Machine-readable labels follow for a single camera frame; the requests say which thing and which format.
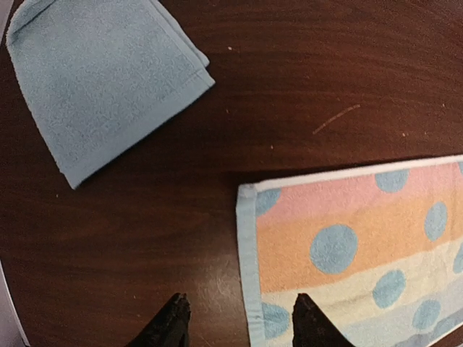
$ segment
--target blue circle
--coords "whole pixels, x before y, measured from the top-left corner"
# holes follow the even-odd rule
[[[460,245],[458,253],[454,260],[454,273],[460,273],[463,271],[463,244]]]
[[[386,273],[373,289],[373,298],[376,305],[381,309],[391,306],[404,292],[405,284],[405,276],[401,270]]]
[[[407,183],[408,174],[408,169],[377,173],[375,175],[376,185],[383,192],[396,193]]]
[[[352,264],[357,253],[355,232],[342,224],[321,229],[310,247],[310,260],[324,273],[342,273]]]
[[[437,240],[446,230],[447,206],[439,201],[428,211],[425,219],[425,233],[431,241]]]
[[[454,318],[449,317],[444,320],[441,320],[439,323],[437,323],[436,327],[434,328],[433,334],[431,335],[431,340],[434,341],[438,338],[443,337],[454,327],[456,327],[456,320]]]
[[[258,193],[255,201],[255,214],[263,215],[269,211],[280,198],[281,189],[269,189]]]
[[[266,340],[283,335],[289,327],[289,313],[283,307],[262,303]]]
[[[413,327],[428,329],[438,319],[441,313],[441,304],[436,300],[426,300],[418,307],[413,316]]]

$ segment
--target dark brown wooden surface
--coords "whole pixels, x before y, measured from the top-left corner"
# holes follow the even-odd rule
[[[34,347],[123,346],[176,291],[193,347],[248,346],[239,184],[463,153],[459,0],[164,4],[217,84],[77,191],[0,48],[0,258]]]

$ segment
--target polka dot towel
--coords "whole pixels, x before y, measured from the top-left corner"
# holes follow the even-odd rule
[[[463,324],[463,156],[242,185],[251,344],[291,346],[307,293],[356,347],[426,347]]]

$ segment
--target scratch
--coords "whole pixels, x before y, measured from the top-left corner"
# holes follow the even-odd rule
[[[199,336],[200,336],[201,340],[203,340],[205,342],[206,345],[208,345],[209,347],[212,347],[212,345],[208,341],[206,341],[203,336],[201,336],[201,335],[199,335]]]
[[[335,121],[337,120],[338,118],[341,118],[344,114],[346,114],[347,112],[350,112],[350,111],[353,111],[355,110],[356,108],[359,108],[360,105],[357,104],[357,105],[353,105],[353,106],[350,106],[348,108],[346,108],[345,110],[342,110],[341,112],[339,112],[337,115],[331,117],[328,121],[326,121],[325,123],[321,124],[317,129],[315,129],[312,134],[317,134],[320,130],[324,129],[328,124],[330,124],[332,121]]]

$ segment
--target orange stripe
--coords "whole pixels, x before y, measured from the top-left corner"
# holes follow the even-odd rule
[[[435,242],[425,235],[425,218],[437,201],[447,206],[443,236]],[[263,293],[319,286],[359,271],[393,262],[463,236],[463,189],[402,200],[355,214],[307,218],[292,223],[261,226],[257,222],[260,287]],[[341,274],[319,271],[310,261],[313,239],[322,228],[346,224],[355,230],[358,249],[353,263]]]

